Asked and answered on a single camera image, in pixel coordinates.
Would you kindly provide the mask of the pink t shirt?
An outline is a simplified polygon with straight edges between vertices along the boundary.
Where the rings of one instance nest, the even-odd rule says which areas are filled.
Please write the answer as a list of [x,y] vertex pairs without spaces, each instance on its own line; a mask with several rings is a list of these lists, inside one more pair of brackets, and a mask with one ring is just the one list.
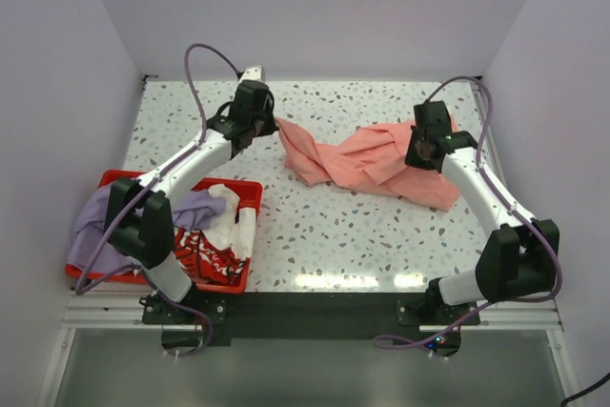
[[284,165],[307,186],[333,182],[349,191],[403,197],[444,212],[460,197],[441,173],[405,164],[413,121],[361,127],[338,145],[317,142],[286,119],[278,118],[276,124]]

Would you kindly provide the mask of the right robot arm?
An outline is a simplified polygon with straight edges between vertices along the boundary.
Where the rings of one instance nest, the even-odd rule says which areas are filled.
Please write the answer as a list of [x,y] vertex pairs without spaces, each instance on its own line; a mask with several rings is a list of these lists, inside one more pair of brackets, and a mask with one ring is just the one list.
[[558,226],[516,201],[484,164],[475,138],[454,130],[443,102],[419,104],[414,115],[406,164],[436,171],[456,186],[487,237],[472,270],[429,282],[417,317],[444,324],[458,306],[554,292],[560,285]]

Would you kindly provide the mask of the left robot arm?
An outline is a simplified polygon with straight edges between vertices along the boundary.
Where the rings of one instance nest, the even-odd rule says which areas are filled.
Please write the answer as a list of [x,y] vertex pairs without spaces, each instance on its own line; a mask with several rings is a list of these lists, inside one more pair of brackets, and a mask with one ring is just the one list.
[[197,300],[189,295],[196,289],[193,281],[173,254],[172,206],[255,138],[277,131],[274,103],[266,83],[244,76],[226,115],[215,114],[198,137],[161,166],[111,186],[102,240],[143,270],[166,297],[163,310],[176,323],[195,317]]

